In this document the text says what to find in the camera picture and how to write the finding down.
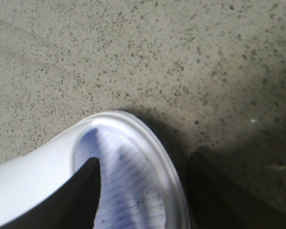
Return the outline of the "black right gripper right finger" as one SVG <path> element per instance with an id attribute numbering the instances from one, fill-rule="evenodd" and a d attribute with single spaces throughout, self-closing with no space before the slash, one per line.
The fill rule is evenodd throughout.
<path id="1" fill-rule="evenodd" d="M 286 214 L 241 188 L 199 153 L 188 159 L 186 186 L 199 229 L 286 229 Z"/>

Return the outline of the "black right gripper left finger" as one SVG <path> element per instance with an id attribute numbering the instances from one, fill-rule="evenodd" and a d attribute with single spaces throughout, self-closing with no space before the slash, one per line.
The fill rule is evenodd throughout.
<path id="1" fill-rule="evenodd" d="M 6 224 L 6 228 L 92 229 L 100 192 L 100 162 L 93 157 L 45 201 Z"/>

